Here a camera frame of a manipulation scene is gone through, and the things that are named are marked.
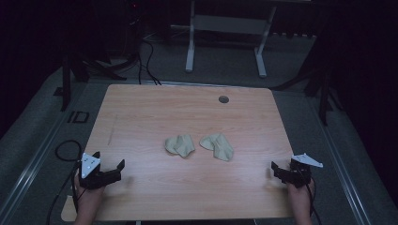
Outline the person's right hand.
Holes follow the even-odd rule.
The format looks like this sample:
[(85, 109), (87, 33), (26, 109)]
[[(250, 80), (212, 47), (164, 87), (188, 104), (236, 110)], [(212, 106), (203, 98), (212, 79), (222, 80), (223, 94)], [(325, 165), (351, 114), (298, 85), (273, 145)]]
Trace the person's right hand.
[(295, 216), (309, 216), (311, 214), (312, 201), (310, 194), (314, 194), (314, 181), (307, 186), (295, 187), (287, 183), (288, 201)]

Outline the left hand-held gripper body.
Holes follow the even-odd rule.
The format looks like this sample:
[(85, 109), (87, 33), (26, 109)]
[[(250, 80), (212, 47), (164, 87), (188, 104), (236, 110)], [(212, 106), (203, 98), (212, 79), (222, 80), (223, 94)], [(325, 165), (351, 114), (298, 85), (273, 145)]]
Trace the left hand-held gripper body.
[(88, 155), (87, 153), (82, 154), (79, 170), (79, 182), (82, 188), (102, 188), (121, 180), (121, 172), (102, 172), (100, 164), (100, 158), (92, 157), (92, 155)]

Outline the black metal stand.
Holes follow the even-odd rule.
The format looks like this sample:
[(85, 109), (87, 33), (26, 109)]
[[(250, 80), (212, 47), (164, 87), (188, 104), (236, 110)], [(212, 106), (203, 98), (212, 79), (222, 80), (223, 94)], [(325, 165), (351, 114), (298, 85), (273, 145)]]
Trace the black metal stand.
[(308, 82), (304, 88), (304, 95), (306, 97), (313, 98), (317, 94), (320, 94), (318, 117), (322, 124), (326, 126), (328, 124), (327, 111), (331, 110), (329, 98), (332, 99), (332, 101), (340, 110), (342, 109), (340, 103), (329, 92), (332, 71), (333, 66), (331, 65), (331, 63), (321, 63), (320, 65), (311, 68), (309, 71), (301, 71), (296, 77), (287, 82), (270, 87), (270, 90), (282, 91), (290, 86), (307, 80)]
[(87, 82), (89, 75), (86, 72), (86, 68), (90, 67), (113, 80), (125, 81), (126, 78), (117, 75), (115, 72), (130, 66), (132, 63), (133, 60), (128, 58), (123, 63), (106, 67), (80, 52), (66, 54), (62, 59), (62, 86), (58, 87), (54, 92), (56, 96), (60, 96), (62, 98), (61, 111), (64, 112), (71, 101), (70, 73), (73, 73), (78, 81)]

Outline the white desk frame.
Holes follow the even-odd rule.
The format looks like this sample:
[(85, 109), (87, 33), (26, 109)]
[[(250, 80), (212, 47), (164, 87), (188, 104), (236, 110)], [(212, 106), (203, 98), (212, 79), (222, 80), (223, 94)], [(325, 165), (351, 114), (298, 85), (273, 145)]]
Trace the white desk frame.
[(195, 11), (196, 2), (199, 0), (184, 0), (190, 3), (190, 24), (189, 28), (189, 45), (186, 57), (185, 71), (193, 72), (194, 56), (195, 56), (195, 32), (209, 31), (228, 34), (244, 34), (257, 35), (261, 37), (261, 42), (253, 49), (254, 57), (257, 65), (258, 76), (260, 78), (267, 77), (266, 64), (263, 59), (263, 51), (267, 42), (271, 26), (274, 22), (275, 14), (278, 8), (282, 8), (283, 4), (307, 4), (311, 0), (260, 0), (268, 4), (268, 13), (265, 19), (251, 19), (240, 17), (228, 17), (198, 14)]

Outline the person's left hand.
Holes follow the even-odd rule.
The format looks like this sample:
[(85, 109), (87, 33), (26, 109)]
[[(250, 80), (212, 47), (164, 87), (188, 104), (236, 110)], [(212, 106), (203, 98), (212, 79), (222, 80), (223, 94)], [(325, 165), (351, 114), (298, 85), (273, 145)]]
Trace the person's left hand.
[(97, 189), (84, 189), (80, 186), (78, 176), (75, 177), (74, 181), (78, 193), (77, 215), (79, 218), (93, 219), (99, 210), (105, 187), (100, 187)]

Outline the beige sock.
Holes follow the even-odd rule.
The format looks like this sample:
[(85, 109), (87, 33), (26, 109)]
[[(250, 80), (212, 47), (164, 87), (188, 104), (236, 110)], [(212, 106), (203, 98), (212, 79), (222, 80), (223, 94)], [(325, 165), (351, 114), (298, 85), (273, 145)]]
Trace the beige sock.
[(165, 140), (164, 146), (169, 153), (184, 158), (195, 150), (191, 136), (188, 134), (168, 138)]
[(200, 140), (200, 145), (213, 152), (213, 157), (230, 161), (234, 155), (234, 149), (222, 133), (206, 135)]

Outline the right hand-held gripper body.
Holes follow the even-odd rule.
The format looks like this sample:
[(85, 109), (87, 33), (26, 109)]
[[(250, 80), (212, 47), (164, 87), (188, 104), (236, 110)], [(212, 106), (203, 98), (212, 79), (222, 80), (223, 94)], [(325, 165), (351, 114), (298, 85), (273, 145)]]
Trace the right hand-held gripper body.
[(306, 153), (301, 155), (293, 155), (291, 159), (300, 162), (298, 170), (291, 170), (290, 166), (286, 171), (285, 182), (293, 184), (296, 188), (308, 185), (312, 179), (312, 167), (322, 168), (323, 163), (315, 160)]

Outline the metal floor rail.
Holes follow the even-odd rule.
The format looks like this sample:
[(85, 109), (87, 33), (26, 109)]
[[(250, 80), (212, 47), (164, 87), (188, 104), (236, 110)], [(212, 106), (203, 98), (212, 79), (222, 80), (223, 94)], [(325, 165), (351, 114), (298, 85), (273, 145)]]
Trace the metal floor rail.
[(344, 191), (344, 195), (348, 201), (357, 225), (372, 225), (371, 220), (369, 219), (369, 216), (363, 206), (358, 190), (353, 183), (353, 180), (351, 179), (346, 166), (343, 163), (340, 153), (338, 152), (338, 147), (331, 136), (329, 128), (323, 124), (318, 116), (316, 102), (311, 98), (307, 98), (306, 101), (311, 109), (312, 115), (314, 116), (316, 123), (320, 127), (322, 136), (326, 141), (330, 160), (332, 162), (335, 172), (337, 173), (342, 189)]
[(62, 98), (54, 95), (55, 88), (42, 87), (0, 139), (0, 225), (11, 224), (85, 88), (84, 83), (75, 83), (71, 101), (62, 111)]

